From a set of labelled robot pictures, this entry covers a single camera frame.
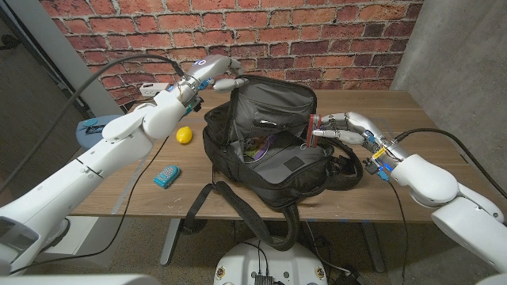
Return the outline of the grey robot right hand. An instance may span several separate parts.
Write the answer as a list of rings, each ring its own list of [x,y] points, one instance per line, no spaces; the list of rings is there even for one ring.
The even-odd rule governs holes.
[[[317,138],[337,139],[345,144],[359,145],[372,156],[365,162],[374,164],[373,173],[394,168],[410,154],[394,140],[389,140],[370,119],[357,113],[335,113],[327,116],[311,115],[307,145],[315,146]]]

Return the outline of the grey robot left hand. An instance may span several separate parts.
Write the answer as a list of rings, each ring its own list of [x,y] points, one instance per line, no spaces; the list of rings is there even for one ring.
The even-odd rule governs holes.
[[[184,79],[199,87],[205,80],[225,74],[228,71],[234,74],[236,79],[224,78],[215,81],[213,89],[217,93],[230,92],[250,81],[248,78],[239,77],[243,75],[242,64],[238,60],[225,55],[209,55],[197,60],[185,73]]]

